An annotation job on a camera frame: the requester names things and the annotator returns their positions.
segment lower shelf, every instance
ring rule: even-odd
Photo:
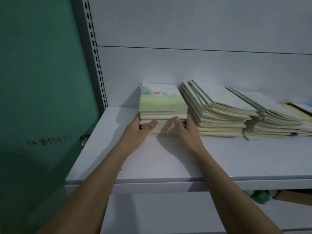
[[[283,231],[312,230],[312,207],[270,200],[260,209]],[[222,233],[209,192],[111,195],[101,233]]]

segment perforated metal upright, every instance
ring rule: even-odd
[[[108,107],[89,0],[70,0],[100,115]]]

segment white shelf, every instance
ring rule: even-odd
[[[66,180],[83,181],[120,138],[137,108],[108,107]],[[204,146],[244,190],[312,187],[312,139],[288,137],[247,141],[202,137]],[[203,177],[179,138],[147,137],[124,163],[115,193],[164,193],[205,190]]]
[[[312,207],[270,200],[260,209],[283,231],[312,228]],[[101,233],[225,232],[209,192],[111,195]]]

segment forearm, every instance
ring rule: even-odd
[[[128,155],[116,145],[38,233],[95,233],[116,177]]]
[[[282,233],[255,203],[232,181],[206,150],[195,155],[198,166],[214,197],[218,197],[230,218],[243,232]]]

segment stack of books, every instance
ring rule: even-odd
[[[262,93],[248,92],[236,88],[228,88],[233,94],[257,109],[258,117],[245,122],[244,137],[248,140],[265,138],[284,138],[287,135],[302,135],[309,129],[307,117],[278,104]]]
[[[151,120],[158,120],[149,135],[176,135],[173,118],[187,119],[188,106],[176,85],[142,84],[139,99],[140,125],[143,129]]]
[[[242,136],[245,122],[259,116],[256,109],[223,86],[191,80],[180,89],[201,136]]]

